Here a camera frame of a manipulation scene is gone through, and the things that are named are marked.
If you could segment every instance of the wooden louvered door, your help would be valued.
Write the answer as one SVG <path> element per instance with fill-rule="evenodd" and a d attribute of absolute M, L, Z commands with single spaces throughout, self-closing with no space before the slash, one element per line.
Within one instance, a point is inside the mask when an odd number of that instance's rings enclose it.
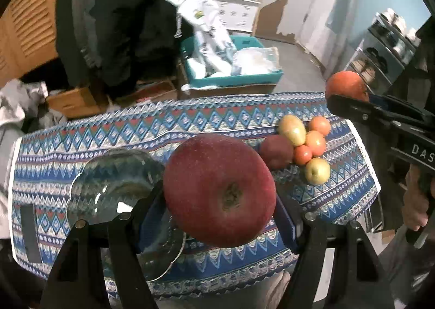
<path fill-rule="evenodd" d="M 11 0 L 2 20 L 21 74 L 57 58 L 56 0 Z"/>
<path fill-rule="evenodd" d="M 4 21 L 0 18 L 0 88 L 12 78 L 22 76 L 22 71 L 17 65 L 11 50 L 9 38 L 6 35 Z"/>

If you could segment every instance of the yellow apple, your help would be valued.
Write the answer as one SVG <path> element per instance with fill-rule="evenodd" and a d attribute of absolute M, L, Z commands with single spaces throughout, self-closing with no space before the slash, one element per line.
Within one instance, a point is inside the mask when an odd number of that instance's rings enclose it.
<path fill-rule="evenodd" d="M 286 136 L 294 147 L 302 146 L 307 138 L 304 123 L 294 115 L 285 115 L 279 123 L 279 134 Z"/>
<path fill-rule="evenodd" d="M 331 167 L 327 160 L 314 158 L 305 167 L 305 177 L 311 185 L 321 185 L 329 180 Z"/>

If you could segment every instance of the plastic bag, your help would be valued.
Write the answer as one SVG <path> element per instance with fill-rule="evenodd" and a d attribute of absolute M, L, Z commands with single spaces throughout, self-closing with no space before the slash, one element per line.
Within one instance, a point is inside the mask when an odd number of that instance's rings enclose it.
<path fill-rule="evenodd" d="M 231 75 L 274 73 L 280 69 L 279 52 L 276 47 L 247 47 L 234 55 Z"/>
<path fill-rule="evenodd" d="M 173 4 L 177 8 L 177 14 L 193 26 L 193 57 L 205 64 L 206 72 L 231 73 L 231 64 L 237 49 L 219 18 L 217 0 L 166 1 Z"/>

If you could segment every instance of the floor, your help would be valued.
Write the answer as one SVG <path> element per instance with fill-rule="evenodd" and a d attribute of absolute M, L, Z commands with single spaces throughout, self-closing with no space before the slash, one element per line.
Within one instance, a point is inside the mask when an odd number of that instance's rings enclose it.
<path fill-rule="evenodd" d="M 260 40 L 265 47 L 277 47 L 284 75 L 274 92 L 324 92 L 325 80 L 312 56 L 298 45 L 272 40 Z"/>

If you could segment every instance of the table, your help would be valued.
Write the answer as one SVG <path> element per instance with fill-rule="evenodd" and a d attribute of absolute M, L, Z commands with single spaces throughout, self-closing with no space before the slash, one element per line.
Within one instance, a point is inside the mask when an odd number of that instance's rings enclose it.
<path fill-rule="evenodd" d="M 356 129 L 331 115 L 320 92 L 233 95 L 138 105 L 117 112 L 69 122 L 25 135 L 18 140 L 10 179 L 10 226 L 15 260 L 47 278 L 71 224 L 66 217 L 70 186 L 90 159 L 117 147 L 139 148 L 166 163 L 184 140 L 197 134 L 225 134 L 257 148 L 284 114 L 304 122 L 323 115 L 332 125 L 324 158 L 330 180 L 320 186 L 303 183 L 291 165 L 273 172 L 288 187 L 288 197 L 304 211 L 345 224 L 367 209 L 380 191 L 375 172 Z M 27 259 L 20 207 L 34 204 L 42 263 Z M 249 244 L 213 248 L 189 237 L 179 259 L 161 279 L 149 282 L 156 298 L 223 293 L 254 284 L 285 269 L 297 256 L 285 248 L 273 219 Z M 110 295 L 116 284 L 106 278 Z"/>

